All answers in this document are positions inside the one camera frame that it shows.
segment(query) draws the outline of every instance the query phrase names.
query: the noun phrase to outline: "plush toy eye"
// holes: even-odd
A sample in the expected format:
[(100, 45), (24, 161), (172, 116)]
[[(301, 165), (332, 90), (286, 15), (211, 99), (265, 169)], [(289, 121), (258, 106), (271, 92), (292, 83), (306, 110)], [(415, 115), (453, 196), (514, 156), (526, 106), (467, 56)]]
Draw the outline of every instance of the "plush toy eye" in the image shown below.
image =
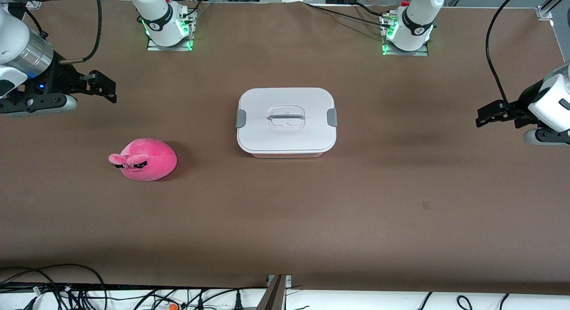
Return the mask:
[(142, 162), (142, 163), (133, 164), (133, 165), (131, 165), (131, 166), (134, 167), (134, 168), (143, 168), (143, 167), (145, 167), (147, 164), (148, 164), (148, 161), (144, 161), (144, 162)]

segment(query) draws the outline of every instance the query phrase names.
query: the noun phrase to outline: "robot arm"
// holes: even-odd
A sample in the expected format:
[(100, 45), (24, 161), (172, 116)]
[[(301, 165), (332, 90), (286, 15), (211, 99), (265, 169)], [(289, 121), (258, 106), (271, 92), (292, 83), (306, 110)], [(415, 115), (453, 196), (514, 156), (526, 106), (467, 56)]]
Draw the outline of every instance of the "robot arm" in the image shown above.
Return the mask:
[(524, 135), (535, 145), (570, 144), (570, 62), (525, 89), (517, 101), (494, 101), (478, 110), (477, 127), (515, 121), (517, 129), (537, 125)]
[(147, 34), (159, 46), (173, 46), (190, 33), (188, 7), (167, 0), (130, 0)]
[(0, 8), (0, 114), (23, 116), (73, 110), (73, 93), (116, 103), (115, 84), (98, 71), (83, 75), (51, 44)]
[(433, 30), (433, 21), (444, 5), (445, 0), (411, 0), (409, 6), (400, 6), (392, 10), (396, 22), (392, 20), (393, 30), (387, 39), (404, 51), (419, 50), (429, 40)]

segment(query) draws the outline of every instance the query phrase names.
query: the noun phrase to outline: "box lid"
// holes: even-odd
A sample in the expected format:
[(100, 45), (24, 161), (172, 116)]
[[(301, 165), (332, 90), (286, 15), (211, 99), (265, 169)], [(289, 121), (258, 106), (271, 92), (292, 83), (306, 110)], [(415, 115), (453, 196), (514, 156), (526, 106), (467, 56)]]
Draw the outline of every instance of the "box lid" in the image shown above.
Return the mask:
[(236, 127), (246, 152), (325, 152), (336, 142), (336, 109), (324, 89), (252, 89), (240, 98)]

